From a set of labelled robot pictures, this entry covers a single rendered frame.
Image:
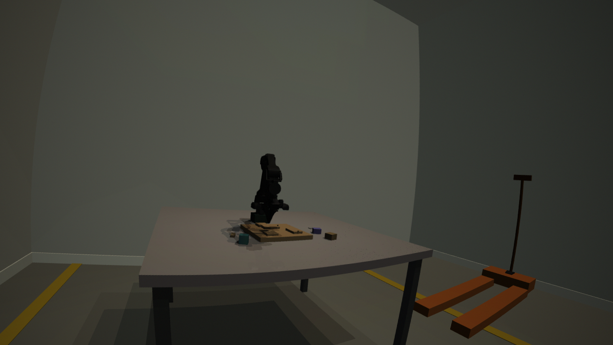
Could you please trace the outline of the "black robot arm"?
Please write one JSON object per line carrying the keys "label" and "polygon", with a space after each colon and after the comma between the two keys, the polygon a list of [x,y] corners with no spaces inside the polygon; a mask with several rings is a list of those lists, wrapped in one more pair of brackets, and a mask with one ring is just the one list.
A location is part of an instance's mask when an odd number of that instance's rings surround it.
{"label": "black robot arm", "polygon": [[[265,201],[266,192],[277,195],[282,189],[278,184],[282,182],[282,171],[280,171],[279,167],[275,164],[274,154],[267,153],[263,155],[261,157],[260,164],[262,168],[262,179],[257,195],[255,195],[254,202],[263,203]],[[280,206],[283,206],[282,199],[277,199],[277,196],[274,196],[274,198],[270,197],[271,196],[268,196],[266,199],[266,205],[269,206],[269,209],[278,210]],[[256,209],[256,212],[254,213],[258,215],[266,215],[262,209]]]}

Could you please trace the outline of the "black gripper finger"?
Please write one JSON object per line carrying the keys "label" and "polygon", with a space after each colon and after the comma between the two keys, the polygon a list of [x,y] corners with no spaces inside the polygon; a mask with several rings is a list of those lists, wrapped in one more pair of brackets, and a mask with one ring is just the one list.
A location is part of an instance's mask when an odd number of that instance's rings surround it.
{"label": "black gripper finger", "polygon": [[270,220],[273,218],[273,215],[274,215],[276,212],[278,212],[278,210],[271,210],[271,209],[269,209],[269,210],[270,210],[270,217],[269,217],[269,222],[270,222]]}
{"label": "black gripper finger", "polygon": [[[262,210],[263,210],[263,209],[262,209]],[[270,210],[263,210],[263,211],[264,211],[264,213],[266,214],[266,218],[267,218],[268,223],[270,223],[270,222],[269,222]]]}

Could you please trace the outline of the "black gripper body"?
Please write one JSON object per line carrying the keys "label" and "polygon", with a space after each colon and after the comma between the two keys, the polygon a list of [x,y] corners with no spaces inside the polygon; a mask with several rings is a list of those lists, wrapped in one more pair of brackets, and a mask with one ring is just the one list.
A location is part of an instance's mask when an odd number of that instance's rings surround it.
{"label": "black gripper body", "polygon": [[[268,196],[271,196],[270,198],[274,198],[274,196],[277,196],[277,195],[273,195],[273,194],[266,192],[265,201],[263,202],[264,205],[261,205],[261,203],[259,202],[252,202],[251,203],[252,209],[262,209],[263,208],[263,210],[269,210],[269,206],[266,205],[266,199],[268,198]],[[279,208],[283,210],[289,210],[289,205],[283,204],[283,206],[280,206]]]}

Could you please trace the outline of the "teal cube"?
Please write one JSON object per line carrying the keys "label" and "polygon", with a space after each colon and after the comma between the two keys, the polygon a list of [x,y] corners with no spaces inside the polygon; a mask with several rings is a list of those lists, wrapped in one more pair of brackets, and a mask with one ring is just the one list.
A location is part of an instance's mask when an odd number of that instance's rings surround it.
{"label": "teal cube", "polygon": [[248,245],[249,234],[239,234],[239,244]]}

